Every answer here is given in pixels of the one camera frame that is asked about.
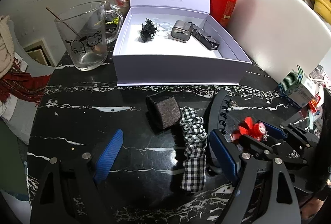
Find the red container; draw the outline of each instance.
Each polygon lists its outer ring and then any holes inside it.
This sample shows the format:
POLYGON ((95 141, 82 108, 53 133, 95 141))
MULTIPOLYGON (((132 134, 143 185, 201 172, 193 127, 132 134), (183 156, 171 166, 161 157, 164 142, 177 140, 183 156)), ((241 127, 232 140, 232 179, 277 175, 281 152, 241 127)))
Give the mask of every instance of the red container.
POLYGON ((210 0, 210 15, 225 28, 236 2, 237 0, 210 0))

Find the cartoon character print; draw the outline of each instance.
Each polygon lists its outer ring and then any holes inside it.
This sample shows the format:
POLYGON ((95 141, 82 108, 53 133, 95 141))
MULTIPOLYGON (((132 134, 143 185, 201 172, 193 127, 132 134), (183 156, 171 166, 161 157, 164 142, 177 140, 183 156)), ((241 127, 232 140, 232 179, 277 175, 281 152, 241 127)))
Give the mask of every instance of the cartoon character print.
POLYGON ((87 37, 84 36, 79 40, 71 40, 71 41, 66 40, 66 43, 70 44, 71 50, 75 54, 78 53, 78 52, 86 53, 86 47, 83 43, 83 41, 86 40, 86 39, 87 39, 87 37))
POLYGON ((97 31, 94 35, 89 36, 87 38, 87 45, 91 49, 94 49, 95 45, 97 45, 101 42, 102 42, 102 33, 101 33, 101 31, 97 31))

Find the black and white checkered scrunchie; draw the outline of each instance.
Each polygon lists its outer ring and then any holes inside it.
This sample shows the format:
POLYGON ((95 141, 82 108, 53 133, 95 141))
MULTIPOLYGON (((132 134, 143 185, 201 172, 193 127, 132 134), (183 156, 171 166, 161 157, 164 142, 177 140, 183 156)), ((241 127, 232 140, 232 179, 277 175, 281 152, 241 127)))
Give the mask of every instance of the black and white checkered scrunchie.
POLYGON ((179 125, 183 128, 186 143, 184 154, 187 157, 183 162, 185 172, 181 188, 190 192, 202 190, 206 180, 207 133, 203 123, 203 118, 198 117, 192 108, 185 108, 179 121, 179 125))

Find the black marble table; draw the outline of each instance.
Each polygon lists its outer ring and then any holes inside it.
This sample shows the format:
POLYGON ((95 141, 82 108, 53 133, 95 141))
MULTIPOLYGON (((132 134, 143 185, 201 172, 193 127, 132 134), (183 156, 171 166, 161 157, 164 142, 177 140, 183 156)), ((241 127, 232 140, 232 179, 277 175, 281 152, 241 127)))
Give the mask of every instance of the black marble table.
MULTIPOLYGON (((88 72, 77 70, 67 53, 54 71, 35 116, 28 152, 29 195, 33 206, 48 160, 73 159, 118 128, 124 142, 105 182, 99 185, 106 209, 119 223, 214 223, 233 187, 223 175, 206 173, 203 191, 184 195, 180 189, 185 144, 174 127, 158 131, 146 117, 146 95, 172 92, 181 107, 203 115, 212 97, 226 89, 232 97, 226 131, 232 133, 246 116, 279 126, 297 112, 279 96, 276 82, 252 64, 239 86, 118 87, 112 62, 88 72)), ((305 123, 302 116, 292 123, 305 123)), ((76 209, 84 219, 79 196, 76 209)))

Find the silver bolt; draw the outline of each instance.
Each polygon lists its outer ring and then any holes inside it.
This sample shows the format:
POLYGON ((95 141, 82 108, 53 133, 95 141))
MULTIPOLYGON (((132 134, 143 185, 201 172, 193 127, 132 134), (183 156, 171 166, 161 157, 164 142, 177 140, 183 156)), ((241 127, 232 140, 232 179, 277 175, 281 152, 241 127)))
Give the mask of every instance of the silver bolt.
POLYGON ((282 163, 283 163, 283 161, 282 161, 281 158, 275 158, 275 162, 276 162, 277 164, 282 164, 282 163))
POLYGON ((49 163, 50 164, 54 164, 54 163, 56 163, 58 160, 57 160, 57 158, 56 157, 53 157, 53 158, 51 158, 50 160, 49 160, 49 163))
POLYGON ((90 152, 85 152, 82 154, 82 158, 83 159, 89 159, 91 157, 91 153, 90 152))
POLYGON ((251 158, 251 155, 247 152, 242 153, 241 156, 242 156, 243 159, 250 159, 251 158))

